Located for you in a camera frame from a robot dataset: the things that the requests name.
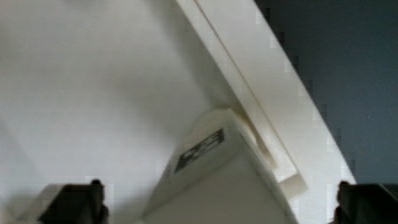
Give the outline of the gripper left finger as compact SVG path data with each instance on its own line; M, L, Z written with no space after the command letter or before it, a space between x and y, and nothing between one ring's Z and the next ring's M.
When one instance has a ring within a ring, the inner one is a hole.
M24 221L29 224L109 224L102 181L50 184L24 212Z

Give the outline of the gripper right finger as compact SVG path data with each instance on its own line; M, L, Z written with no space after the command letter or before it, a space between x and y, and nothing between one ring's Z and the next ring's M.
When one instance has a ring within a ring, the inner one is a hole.
M329 224L398 224L398 184L340 183Z

